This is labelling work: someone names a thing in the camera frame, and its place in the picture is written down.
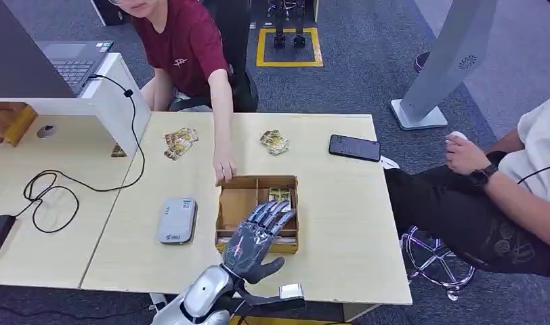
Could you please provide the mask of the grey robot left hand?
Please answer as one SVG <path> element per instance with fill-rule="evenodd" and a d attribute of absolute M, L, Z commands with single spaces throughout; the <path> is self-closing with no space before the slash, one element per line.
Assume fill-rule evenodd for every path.
<path fill-rule="evenodd" d="M 279 271 L 284 258 L 263 263 L 275 237 L 296 215 L 290 200 L 270 200 L 257 205 L 236 228 L 222 253 L 222 265 L 250 284 Z"/>

